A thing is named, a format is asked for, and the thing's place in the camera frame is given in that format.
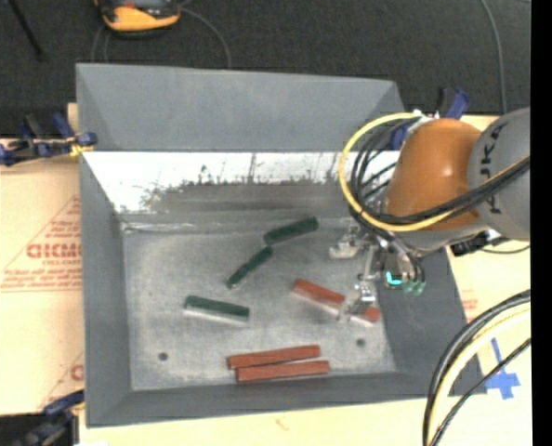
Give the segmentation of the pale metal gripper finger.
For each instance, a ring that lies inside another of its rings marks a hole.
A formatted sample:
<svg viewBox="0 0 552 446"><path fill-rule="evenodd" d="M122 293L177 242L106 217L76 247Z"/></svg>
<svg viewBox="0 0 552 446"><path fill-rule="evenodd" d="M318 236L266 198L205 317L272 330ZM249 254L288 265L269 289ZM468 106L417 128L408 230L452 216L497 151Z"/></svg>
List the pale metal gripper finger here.
<svg viewBox="0 0 552 446"><path fill-rule="evenodd" d="M371 235L363 230L349 230L329 247L331 259L351 259L371 244Z"/></svg>
<svg viewBox="0 0 552 446"><path fill-rule="evenodd" d="M338 308L337 320L377 322L374 288L369 284L356 284Z"/></svg>

